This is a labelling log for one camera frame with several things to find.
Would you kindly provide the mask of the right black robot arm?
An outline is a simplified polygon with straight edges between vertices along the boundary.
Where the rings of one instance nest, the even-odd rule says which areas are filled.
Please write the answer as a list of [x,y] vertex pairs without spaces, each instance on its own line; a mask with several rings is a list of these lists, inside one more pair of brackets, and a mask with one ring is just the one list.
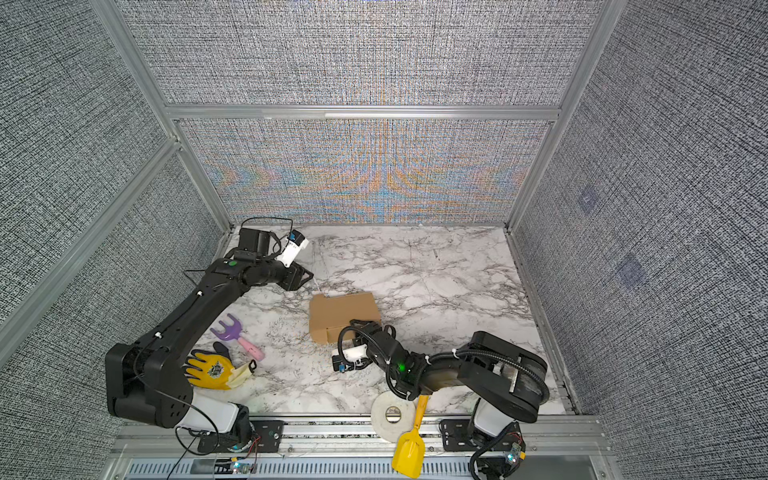
[[375,365],[390,392],[407,401],[465,386],[510,422],[536,422],[551,396],[546,361],[486,331],[457,349],[428,355],[403,347],[390,325],[354,319],[338,335],[332,365],[339,373]]

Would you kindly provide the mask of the brown cardboard box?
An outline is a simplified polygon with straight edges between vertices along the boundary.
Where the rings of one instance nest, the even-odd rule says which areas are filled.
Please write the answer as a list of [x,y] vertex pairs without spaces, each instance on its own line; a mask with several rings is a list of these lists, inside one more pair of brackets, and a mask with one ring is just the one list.
[[315,295],[309,302],[309,334],[317,344],[336,343],[341,330],[352,320],[382,320],[374,296],[361,292],[328,297]]

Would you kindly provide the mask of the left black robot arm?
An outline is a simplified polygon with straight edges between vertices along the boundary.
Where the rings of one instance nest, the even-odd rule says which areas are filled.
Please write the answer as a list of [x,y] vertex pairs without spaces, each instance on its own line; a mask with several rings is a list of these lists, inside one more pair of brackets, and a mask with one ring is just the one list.
[[187,428],[213,437],[221,449],[241,449],[253,437],[244,406],[194,392],[183,370],[188,354],[217,317],[253,287],[276,284],[296,291],[312,273],[295,259],[309,244],[299,231],[273,252],[271,231],[243,227],[238,245],[215,259],[191,293],[154,329],[105,357],[110,415],[166,429]]

